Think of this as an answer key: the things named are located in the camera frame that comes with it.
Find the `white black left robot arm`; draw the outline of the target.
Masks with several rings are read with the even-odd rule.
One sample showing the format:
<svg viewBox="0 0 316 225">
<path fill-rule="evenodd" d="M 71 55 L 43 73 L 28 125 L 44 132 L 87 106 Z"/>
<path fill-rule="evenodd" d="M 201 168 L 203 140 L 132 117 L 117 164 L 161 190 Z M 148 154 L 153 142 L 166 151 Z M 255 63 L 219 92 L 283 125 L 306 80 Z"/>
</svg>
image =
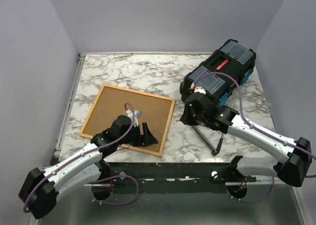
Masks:
<svg viewBox="0 0 316 225">
<path fill-rule="evenodd" d="M 145 147 L 158 143 L 146 123 L 135 124 L 136 117 L 120 115 L 111 127 L 93 136 L 84 148 L 68 159 L 41 171 L 31 170 L 18 194 L 23 211 L 36 219 L 47 215 L 57 200 L 86 183 L 104 183 L 110 177 L 110 166 L 104 158 L 120 145 Z"/>
</svg>

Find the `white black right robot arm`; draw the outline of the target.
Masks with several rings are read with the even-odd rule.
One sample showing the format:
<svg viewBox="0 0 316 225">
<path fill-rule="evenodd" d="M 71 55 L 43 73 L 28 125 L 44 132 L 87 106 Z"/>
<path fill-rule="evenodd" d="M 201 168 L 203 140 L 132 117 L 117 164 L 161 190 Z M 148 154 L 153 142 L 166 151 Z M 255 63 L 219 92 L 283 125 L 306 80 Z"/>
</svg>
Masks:
<svg viewBox="0 0 316 225">
<path fill-rule="evenodd" d="M 312 163 L 309 140 L 298 140 L 279 135 L 249 119 L 228 106 L 216 107 L 202 93 L 195 92 L 181 98 L 185 104 L 180 120 L 185 125 L 204 125 L 241 138 L 270 155 L 269 158 L 240 157 L 227 169 L 228 178 L 234 182 L 244 176 L 277 177 L 292 187 L 301 187 Z"/>
</svg>

